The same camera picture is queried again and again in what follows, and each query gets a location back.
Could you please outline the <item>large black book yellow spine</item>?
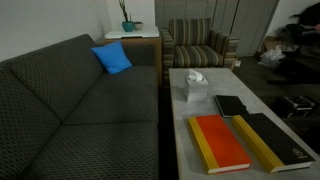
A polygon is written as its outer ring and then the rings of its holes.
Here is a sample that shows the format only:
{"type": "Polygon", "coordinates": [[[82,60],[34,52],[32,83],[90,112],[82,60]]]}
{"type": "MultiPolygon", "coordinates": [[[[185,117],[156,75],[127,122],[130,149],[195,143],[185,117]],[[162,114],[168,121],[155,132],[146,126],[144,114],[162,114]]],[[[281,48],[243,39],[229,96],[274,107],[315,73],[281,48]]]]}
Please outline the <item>large black book yellow spine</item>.
{"type": "Polygon", "coordinates": [[[315,162],[263,113],[235,115],[231,123],[268,173],[309,168],[315,162]]]}

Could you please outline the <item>orange book yellow spine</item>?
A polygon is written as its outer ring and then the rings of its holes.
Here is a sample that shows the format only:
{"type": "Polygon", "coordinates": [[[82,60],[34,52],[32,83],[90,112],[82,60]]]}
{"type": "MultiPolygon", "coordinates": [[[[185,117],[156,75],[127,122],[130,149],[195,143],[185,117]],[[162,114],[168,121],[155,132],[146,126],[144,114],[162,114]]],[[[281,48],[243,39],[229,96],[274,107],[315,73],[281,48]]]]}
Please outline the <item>orange book yellow spine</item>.
{"type": "Polygon", "coordinates": [[[188,122],[207,174],[250,167],[251,159],[220,115],[190,117],[188,122]]]}

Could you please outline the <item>grey tissue box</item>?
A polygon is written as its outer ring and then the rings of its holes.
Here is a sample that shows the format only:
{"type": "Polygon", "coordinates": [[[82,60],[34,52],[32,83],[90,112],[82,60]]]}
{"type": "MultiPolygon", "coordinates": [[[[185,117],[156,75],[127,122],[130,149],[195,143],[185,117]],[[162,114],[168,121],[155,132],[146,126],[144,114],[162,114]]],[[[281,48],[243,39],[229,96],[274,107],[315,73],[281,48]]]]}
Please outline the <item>grey tissue box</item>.
{"type": "Polygon", "coordinates": [[[208,82],[200,72],[189,69],[185,76],[184,89],[188,102],[204,101],[208,91],[208,82]]]}

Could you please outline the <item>blue throw pillow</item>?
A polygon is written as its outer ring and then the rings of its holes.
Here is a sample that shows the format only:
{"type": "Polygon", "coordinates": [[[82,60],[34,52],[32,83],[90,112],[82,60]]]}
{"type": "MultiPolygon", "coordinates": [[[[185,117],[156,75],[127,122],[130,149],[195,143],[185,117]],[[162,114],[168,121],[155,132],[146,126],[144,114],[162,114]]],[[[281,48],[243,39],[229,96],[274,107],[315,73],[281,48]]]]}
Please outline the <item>blue throw pillow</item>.
{"type": "Polygon", "coordinates": [[[92,51],[109,74],[119,73],[132,66],[120,41],[115,41],[101,47],[94,47],[92,51]]]}

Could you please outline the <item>small white bowl pot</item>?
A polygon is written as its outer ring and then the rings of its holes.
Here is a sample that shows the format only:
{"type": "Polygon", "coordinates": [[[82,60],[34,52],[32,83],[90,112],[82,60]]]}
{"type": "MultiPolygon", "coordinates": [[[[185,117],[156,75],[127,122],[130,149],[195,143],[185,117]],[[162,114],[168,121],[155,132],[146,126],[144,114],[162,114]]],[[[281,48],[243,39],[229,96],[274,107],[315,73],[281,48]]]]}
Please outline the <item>small white bowl pot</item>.
{"type": "Polygon", "coordinates": [[[144,23],[143,22],[135,22],[135,30],[141,30],[143,28],[144,23]]]}

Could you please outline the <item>teal plant pot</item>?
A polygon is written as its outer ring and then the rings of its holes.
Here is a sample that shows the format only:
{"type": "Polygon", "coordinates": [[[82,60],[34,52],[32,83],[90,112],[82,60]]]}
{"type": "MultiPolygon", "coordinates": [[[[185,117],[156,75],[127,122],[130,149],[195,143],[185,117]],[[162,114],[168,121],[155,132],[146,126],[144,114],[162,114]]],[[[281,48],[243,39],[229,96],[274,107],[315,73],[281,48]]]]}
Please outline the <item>teal plant pot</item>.
{"type": "Polygon", "coordinates": [[[122,28],[125,32],[132,32],[134,30],[134,23],[132,21],[123,21],[122,28]]]}

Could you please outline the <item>small black notebook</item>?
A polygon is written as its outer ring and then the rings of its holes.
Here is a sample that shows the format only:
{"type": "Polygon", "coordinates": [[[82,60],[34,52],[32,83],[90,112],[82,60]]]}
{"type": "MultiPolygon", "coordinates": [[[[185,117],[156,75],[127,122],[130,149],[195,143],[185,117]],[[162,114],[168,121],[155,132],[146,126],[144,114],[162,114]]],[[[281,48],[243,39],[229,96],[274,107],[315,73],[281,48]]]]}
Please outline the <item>small black notebook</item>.
{"type": "Polygon", "coordinates": [[[238,96],[215,95],[214,100],[223,117],[247,114],[247,108],[238,96]]]}

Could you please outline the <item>grey coffee table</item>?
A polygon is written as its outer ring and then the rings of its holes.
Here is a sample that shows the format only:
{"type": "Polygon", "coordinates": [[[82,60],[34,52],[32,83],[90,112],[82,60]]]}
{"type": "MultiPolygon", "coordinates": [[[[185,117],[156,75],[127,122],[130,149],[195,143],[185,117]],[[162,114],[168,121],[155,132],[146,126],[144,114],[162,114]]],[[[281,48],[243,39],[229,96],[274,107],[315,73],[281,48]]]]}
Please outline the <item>grey coffee table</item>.
{"type": "Polygon", "coordinates": [[[227,68],[200,68],[208,81],[204,101],[189,102],[185,95],[185,68],[169,70],[173,123],[176,142],[178,175],[180,180],[320,180],[320,159],[317,154],[294,133],[267,105],[265,105],[234,73],[227,68]],[[188,119],[192,116],[217,114],[219,109],[213,100],[215,95],[234,95],[240,98],[250,113],[263,113],[292,139],[303,147],[315,161],[307,169],[269,173],[257,160],[246,142],[238,137],[252,164],[246,170],[208,174],[202,157],[194,143],[188,119]]]}

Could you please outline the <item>dark grey fabric sofa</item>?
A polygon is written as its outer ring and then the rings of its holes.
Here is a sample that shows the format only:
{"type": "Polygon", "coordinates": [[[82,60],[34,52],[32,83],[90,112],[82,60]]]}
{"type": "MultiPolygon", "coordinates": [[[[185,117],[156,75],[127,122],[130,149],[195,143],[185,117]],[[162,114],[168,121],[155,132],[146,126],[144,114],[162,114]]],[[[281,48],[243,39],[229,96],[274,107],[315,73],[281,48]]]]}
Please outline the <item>dark grey fabric sofa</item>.
{"type": "Polygon", "coordinates": [[[152,46],[116,74],[87,35],[0,63],[0,180],[158,180],[152,46]]]}

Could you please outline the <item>white plastic bag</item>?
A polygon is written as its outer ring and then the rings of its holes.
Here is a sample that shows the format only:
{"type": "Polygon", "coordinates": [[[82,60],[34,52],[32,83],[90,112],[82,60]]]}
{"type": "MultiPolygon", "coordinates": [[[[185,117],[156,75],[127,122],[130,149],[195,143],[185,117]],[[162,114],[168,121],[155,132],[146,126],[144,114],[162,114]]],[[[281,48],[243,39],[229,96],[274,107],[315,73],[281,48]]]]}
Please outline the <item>white plastic bag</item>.
{"type": "Polygon", "coordinates": [[[284,59],[286,55],[282,52],[282,46],[276,45],[274,49],[267,50],[262,49],[262,54],[260,55],[260,65],[264,65],[268,68],[275,69],[280,65],[280,60],[284,59]]]}

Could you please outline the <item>cardboard box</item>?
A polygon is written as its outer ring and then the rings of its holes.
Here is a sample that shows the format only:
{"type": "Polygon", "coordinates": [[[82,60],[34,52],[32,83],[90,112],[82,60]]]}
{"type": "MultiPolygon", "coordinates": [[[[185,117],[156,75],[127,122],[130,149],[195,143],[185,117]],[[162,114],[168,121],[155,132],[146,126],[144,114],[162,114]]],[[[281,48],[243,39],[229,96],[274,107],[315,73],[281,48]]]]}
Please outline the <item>cardboard box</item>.
{"type": "Polygon", "coordinates": [[[267,36],[262,44],[261,53],[276,49],[283,49],[283,41],[278,37],[267,36]]]}

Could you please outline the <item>black device on floor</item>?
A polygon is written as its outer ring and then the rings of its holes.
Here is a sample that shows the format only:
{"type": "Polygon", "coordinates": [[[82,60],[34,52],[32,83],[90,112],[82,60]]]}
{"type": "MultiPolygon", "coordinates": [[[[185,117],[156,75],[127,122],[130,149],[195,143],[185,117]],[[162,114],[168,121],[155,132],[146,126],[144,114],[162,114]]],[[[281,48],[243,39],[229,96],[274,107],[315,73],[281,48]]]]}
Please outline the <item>black device on floor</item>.
{"type": "Polygon", "coordinates": [[[311,115],[318,107],[319,103],[308,96],[282,96],[275,99],[272,110],[283,118],[306,117],[311,115]]]}

